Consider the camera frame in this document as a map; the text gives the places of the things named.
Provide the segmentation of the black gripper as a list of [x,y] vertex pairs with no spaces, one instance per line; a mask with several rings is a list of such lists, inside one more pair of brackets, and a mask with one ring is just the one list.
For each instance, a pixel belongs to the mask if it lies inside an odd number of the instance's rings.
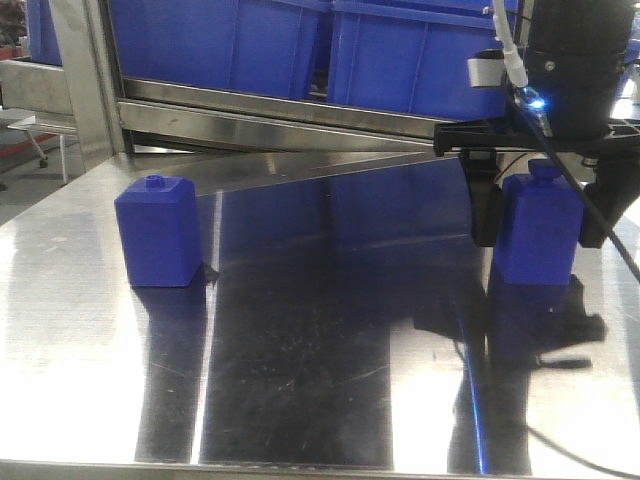
[[[591,140],[549,140],[558,153],[572,152],[597,158],[595,181],[584,192],[605,220],[615,226],[628,207],[639,198],[639,121],[610,119],[609,132]],[[532,134],[510,128],[505,118],[490,118],[456,123],[438,123],[434,127],[433,149],[438,157],[463,150],[460,163],[471,202],[471,236],[480,247],[494,247],[503,218],[505,199],[497,184],[500,173],[498,149],[505,151],[541,151]]]

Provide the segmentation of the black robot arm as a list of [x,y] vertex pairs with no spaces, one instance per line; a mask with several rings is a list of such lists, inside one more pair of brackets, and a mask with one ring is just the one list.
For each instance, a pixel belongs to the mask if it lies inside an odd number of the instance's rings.
[[605,229],[638,199],[639,123],[611,116],[632,64],[626,52],[634,16],[631,1],[533,2],[527,41],[513,56],[524,65],[532,96],[501,74],[501,116],[435,126],[435,153],[462,153],[477,245],[495,245],[506,208],[490,178],[500,149],[595,160],[595,179],[585,187],[590,204],[579,237],[583,247],[601,247]]

